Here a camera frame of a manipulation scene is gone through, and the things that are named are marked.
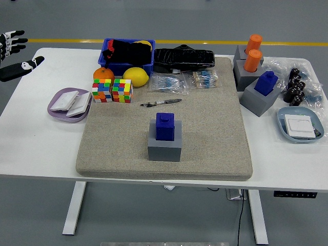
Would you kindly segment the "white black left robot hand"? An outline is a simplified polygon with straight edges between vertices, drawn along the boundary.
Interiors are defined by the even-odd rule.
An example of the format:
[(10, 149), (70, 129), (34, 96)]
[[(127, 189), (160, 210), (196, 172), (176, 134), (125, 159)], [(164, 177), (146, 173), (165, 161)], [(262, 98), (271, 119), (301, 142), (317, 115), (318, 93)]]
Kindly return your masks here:
[[(26, 48), (24, 43), (28, 42), (27, 38), (16, 38), (25, 34), (24, 30), (16, 30), (4, 32), (1, 34), (1, 63), (2, 61), (12, 55), (19, 53)], [(37, 66), (39, 66), (45, 58), (38, 56), (28, 61), (15, 63), (1, 68), (1, 81), (7, 82), (31, 73)]]

